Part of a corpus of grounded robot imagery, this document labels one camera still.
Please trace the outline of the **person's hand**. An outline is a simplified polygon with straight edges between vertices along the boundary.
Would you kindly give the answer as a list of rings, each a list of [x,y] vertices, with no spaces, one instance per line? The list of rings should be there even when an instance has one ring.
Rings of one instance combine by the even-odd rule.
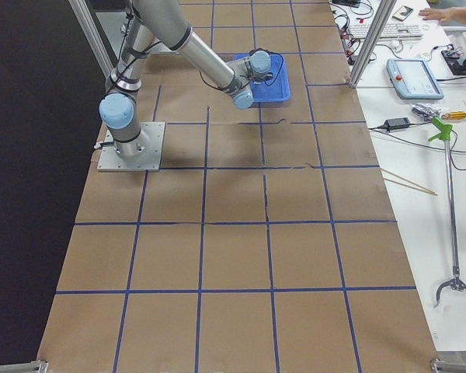
[[[454,19],[456,9],[421,9],[418,15],[425,21],[438,21],[439,23],[448,23]]]

